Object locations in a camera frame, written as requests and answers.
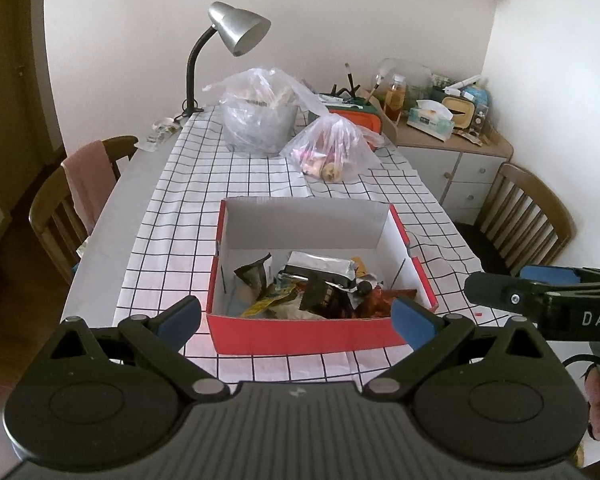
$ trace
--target grid pattern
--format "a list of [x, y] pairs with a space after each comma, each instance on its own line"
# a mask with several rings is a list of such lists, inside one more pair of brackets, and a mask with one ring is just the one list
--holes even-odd
[[[307, 124], [299, 112], [296, 133]], [[209, 108], [190, 118], [165, 165], [142, 220], [118, 300], [114, 324], [131, 314], [155, 316], [192, 294], [206, 305], [220, 202], [231, 196], [331, 196], [394, 204], [440, 304], [477, 324], [502, 326], [507, 312], [471, 306], [462, 288], [480, 261], [411, 165], [389, 144], [376, 155], [382, 170], [325, 184], [293, 170], [284, 158], [230, 152], [221, 115]], [[411, 352], [409, 346], [303, 356], [218, 355], [203, 314], [184, 355], [235, 386], [239, 381], [367, 381]]]

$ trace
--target wooden floor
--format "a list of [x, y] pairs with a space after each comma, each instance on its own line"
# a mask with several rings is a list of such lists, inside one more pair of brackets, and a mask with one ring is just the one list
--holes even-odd
[[2, 407], [58, 325], [69, 291], [27, 221], [32, 195], [18, 204], [0, 242], [0, 477], [17, 463], [2, 426]]

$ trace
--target bottle with brown liquid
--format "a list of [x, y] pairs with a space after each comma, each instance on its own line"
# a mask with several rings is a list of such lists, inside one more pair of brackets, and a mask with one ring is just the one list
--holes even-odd
[[400, 117], [406, 95], [407, 78], [400, 74], [394, 74], [394, 80], [384, 96], [384, 113], [392, 121], [397, 121]]

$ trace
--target pink towel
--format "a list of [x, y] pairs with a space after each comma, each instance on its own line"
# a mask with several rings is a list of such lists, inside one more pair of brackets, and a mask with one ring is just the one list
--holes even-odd
[[62, 167], [74, 199], [75, 212], [87, 233], [91, 234], [116, 185], [104, 144], [96, 140], [81, 147], [62, 162]]

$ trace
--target cabinet drawer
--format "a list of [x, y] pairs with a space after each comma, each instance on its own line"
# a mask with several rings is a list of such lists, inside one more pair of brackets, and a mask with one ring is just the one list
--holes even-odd
[[496, 178], [498, 168], [506, 160], [499, 156], [463, 153], [454, 174], [454, 182], [483, 182], [490, 184]]
[[459, 152], [449, 150], [429, 150], [399, 146], [398, 151], [405, 156], [411, 167], [418, 172], [420, 179], [437, 200], [442, 198], [446, 186], [456, 167]]
[[491, 184], [452, 182], [449, 191], [446, 192], [442, 207], [445, 210], [480, 209], [490, 189]]
[[480, 214], [480, 208], [445, 209], [445, 212], [454, 222], [462, 222], [463, 224], [474, 225], [475, 219], [477, 219], [478, 215]]

